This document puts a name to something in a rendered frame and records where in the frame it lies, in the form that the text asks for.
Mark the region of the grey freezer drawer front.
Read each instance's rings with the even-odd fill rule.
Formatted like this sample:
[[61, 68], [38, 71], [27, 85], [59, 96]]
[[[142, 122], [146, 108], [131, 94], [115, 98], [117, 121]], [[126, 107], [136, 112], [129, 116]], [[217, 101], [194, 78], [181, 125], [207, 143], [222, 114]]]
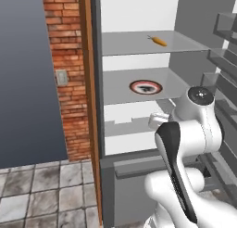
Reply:
[[154, 212], [156, 202], [144, 189], [146, 175], [118, 179], [115, 174], [115, 226], [145, 221]]

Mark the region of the grey open fridge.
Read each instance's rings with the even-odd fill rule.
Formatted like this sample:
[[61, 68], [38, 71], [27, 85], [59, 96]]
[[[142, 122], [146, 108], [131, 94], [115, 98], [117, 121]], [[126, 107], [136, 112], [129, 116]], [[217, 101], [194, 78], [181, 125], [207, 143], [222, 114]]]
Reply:
[[[160, 156], [154, 138], [156, 130], [148, 126], [150, 115], [155, 112], [169, 115], [181, 96], [105, 105], [103, 72], [169, 68], [181, 77], [189, 88], [196, 85], [203, 86], [201, 81], [204, 74], [218, 71], [207, 59], [208, 51], [212, 48], [221, 48], [226, 43], [214, 34], [217, 14], [222, 11], [231, 11], [233, 5], [234, 0], [91, 0], [104, 228], [130, 228], [140, 226], [147, 220], [120, 226], [114, 225], [114, 163]], [[155, 31], [179, 32], [207, 46], [208, 49], [196, 52], [102, 55], [104, 32]], [[218, 189], [217, 183], [201, 157], [189, 156], [184, 163], [202, 172], [205, 179], [205, 193], [209, 195], [212, 190]]]

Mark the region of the grey fridge door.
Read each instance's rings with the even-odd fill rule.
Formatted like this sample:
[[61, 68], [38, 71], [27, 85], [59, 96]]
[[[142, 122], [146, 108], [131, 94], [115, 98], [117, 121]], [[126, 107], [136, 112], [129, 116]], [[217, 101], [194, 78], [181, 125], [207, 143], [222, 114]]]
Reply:
[[218, 71], [205, 73], [201, 84], [216, 97], [224, 135], [220, 150], [201, 159], [217, 183], [218, 198], [237, 208], [237, 0], [231, 11], [217, 14], [214, 34], [226, 43], [208, 51], [207, 59]]

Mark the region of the orange carrot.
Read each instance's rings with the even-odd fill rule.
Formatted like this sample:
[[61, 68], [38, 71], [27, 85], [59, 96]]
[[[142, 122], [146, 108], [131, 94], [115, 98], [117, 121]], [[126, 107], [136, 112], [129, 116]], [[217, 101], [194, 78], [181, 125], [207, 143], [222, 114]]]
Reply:
[[167, 43], [163, 40], [161, 40], [158, 37], [152, 37], [150, 35], [147, 35], [148, 39], [151, 39], [155, 44], [159, 44], [161, 46], [168, 46]]

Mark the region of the brown wooden side panel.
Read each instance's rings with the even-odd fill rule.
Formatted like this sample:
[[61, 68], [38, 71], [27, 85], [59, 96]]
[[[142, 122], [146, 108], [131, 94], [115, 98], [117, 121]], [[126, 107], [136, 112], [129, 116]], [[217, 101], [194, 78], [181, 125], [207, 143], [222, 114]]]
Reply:
[[102, 224], [102, 197], [100, 182], [100, 165], [98, 150], [98, 131], [96, 116], [96, 99], [94, 85], [94, 48], [92, 31], [91, 0], [79, 0], [81, 19], [81, 47], [83, 52], [83, 66], [85, 75], [85, 87], [87, 96], [87, 113], [89, 123], [89, 138], [91, 158], [94, 172], [94, 185], [98, 210], [99, 224]]

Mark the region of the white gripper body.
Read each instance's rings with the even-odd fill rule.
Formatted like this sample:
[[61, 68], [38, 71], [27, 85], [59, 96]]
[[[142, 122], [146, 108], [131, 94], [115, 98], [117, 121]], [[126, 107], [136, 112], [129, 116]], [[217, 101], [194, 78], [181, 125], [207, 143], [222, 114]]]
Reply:
[[164, 122], [168, 122], [168, 114], [159, 114], [155, 112], [150, 115], [148, 126], [151, 129], [157, 129]]

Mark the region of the grey fridge shelf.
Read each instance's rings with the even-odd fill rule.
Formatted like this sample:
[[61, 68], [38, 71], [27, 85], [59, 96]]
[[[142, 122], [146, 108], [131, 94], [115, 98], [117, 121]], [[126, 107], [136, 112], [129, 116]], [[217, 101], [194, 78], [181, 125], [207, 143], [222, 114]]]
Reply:
[[[130, 89], [130, 83], [150, 80], [162, 85], [163, 90], [155, 95], [139, 95]], [[169, 68], [140, 70], [115, 70], [103, 72], [104, 104], [114, 105], [130, 102], [178, 98], [189, 85]]]
[[[160, 38], [168, 46], [155, 44], [148, 39], [147, 35]], [[196, 52], [207, 49], [207, 46], [175, 31], [104, 32], [102, 34], [103, 56]]]

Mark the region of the grey wall switch plate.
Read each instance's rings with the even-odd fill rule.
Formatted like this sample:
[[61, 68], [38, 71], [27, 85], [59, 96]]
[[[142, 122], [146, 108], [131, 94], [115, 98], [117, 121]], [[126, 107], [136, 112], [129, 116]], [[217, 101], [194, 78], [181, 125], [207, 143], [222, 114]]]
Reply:
[[58, 86], [65, 86], [68, 84], [68, 75], [65, 70], [56, 71], [56, 82]]

